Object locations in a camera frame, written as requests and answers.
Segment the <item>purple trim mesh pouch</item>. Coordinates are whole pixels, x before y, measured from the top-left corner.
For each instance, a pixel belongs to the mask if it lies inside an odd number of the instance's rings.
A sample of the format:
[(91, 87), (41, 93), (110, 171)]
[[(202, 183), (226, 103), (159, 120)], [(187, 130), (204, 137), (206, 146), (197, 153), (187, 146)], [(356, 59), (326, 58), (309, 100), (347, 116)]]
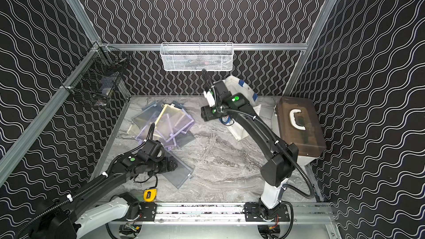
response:
[(133, 121), (139, 128), (135, 140), (142, 143), (148, 136), (151, 124), (154, 124), (152, 139), (167, 149), (177, 146), (178, 137), (186, 136), (194, 125), (194, 119), (184, 109), (168, 104), (153, 106)]

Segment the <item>grey blue mesh pouch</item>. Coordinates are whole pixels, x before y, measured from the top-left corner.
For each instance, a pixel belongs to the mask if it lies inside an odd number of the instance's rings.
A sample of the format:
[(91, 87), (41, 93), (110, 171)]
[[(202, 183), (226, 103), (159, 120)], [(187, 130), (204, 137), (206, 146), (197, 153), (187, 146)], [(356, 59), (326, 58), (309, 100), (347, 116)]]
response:
[(176, 164), (176, 168), (172, 172), (164, 173), (163, 176), (177, 189), (180, 189), (188, 179), (191, 179), (193, 177), (194, 169), (189, 167), (185, 162), (183, 162), (172, 152), (168, 152), (166, 154), (166, 157), (170, 162), (174, 162)]

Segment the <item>white canvas tote bag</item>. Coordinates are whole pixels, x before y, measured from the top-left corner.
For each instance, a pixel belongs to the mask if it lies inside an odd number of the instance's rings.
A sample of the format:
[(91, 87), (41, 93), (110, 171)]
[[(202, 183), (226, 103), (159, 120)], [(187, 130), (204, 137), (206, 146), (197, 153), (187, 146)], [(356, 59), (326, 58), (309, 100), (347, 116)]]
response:
[(234, 121), (229, 131), (237, 141), (251, 136), (261, 138), (262, 126), (259, 123), (261, 105), (257, 103), (258, 95), (245, 81), (235, 76), (229, 76), (223, 81), (230, 92), (230, 97), (224, 100), (230, 110), (228, 114)]

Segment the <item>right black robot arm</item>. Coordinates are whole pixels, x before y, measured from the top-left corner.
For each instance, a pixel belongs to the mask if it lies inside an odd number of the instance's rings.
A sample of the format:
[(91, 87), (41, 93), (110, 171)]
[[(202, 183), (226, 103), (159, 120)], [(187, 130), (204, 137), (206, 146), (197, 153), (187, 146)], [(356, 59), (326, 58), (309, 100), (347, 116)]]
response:
[[(315, 198), (314, 185), (297, 162), (298, 147), (294, 143), (285, 142), (261, 119), (252, 106), (252, 97), (244, 93), (233, 93), (223, 80), (214, 81), (206, 69), (201, 72), (206, 82), (204, 97), (208, 101), (208, 105), (201, 108), (202, 119), (207, 122), (226, 117), (234, 121), (248, 133), (266, 158), (266, 163), (260, 169), (265, 185), (254, 216), (276, 220), (286, 189), (307, 199)], [(309, 192), (301, 191), (288, 183), (294, 170), (302, 176)]]

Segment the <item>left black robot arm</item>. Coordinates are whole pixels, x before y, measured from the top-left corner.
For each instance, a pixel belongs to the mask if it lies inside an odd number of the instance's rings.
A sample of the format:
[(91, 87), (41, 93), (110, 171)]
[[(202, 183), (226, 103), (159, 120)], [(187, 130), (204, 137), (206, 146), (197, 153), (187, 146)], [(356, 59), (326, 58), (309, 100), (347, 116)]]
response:
[(21, 239), (76, 239), (83, 226), (78, 219), (122, 184), (140, 174), (157, 178), (177, 168), (176, 162), (165, 155), (165, 148), (153, 138), (155, 124), (149, 126), (146, 139), (136, 148), (116, 156), (98, 177), (52, 202), (44, 202), (33, 219), (23, 224), (15, 235)]

